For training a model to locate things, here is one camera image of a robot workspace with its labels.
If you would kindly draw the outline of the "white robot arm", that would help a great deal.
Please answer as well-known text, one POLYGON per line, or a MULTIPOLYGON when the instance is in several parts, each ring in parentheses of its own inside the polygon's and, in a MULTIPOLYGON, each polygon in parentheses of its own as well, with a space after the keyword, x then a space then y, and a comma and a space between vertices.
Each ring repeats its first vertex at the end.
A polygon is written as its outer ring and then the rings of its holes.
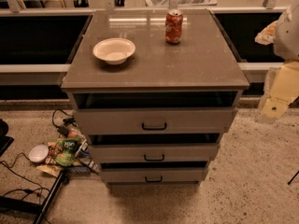
POLYGON ((273 44, 274 53, 284 60, 280 68, 268 70, 259 103, 259 121, 274 122, 299 97, 299 0, 263 28, 255 42, 273 44))

